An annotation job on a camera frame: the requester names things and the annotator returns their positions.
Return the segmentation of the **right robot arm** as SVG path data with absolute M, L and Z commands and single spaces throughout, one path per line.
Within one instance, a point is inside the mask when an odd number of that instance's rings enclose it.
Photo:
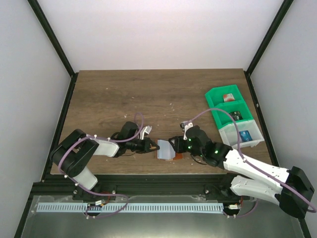
M 305 172 L 296 166 L 281 168 L 248 157 L 229 145 L 213 142 L 197 125 L 185 127 L 182 136 L 168 141 L 176 153 L 187 152 L 209 166 L 235 172 L 229 189 L 237 196 L 271 202 L 298 219 L 317 211 L 311 202 L 315 189 Z

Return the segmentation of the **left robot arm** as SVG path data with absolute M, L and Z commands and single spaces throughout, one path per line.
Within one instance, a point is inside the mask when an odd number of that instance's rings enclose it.
M 98 179 L 87 167 L 90 159 L 93 156 L 118 158 L 128 150 L 136 154 L 158 151 L 160 147 L 148 137 L 151 130 L 149 125 L 139 126 L 131 121 L 108 138 L 88 135 L 76 129 L 53 149 L 49 158 L 62 174 L 86 189 L 92 197 L 100 197 L 101 191 L 95 188 Z

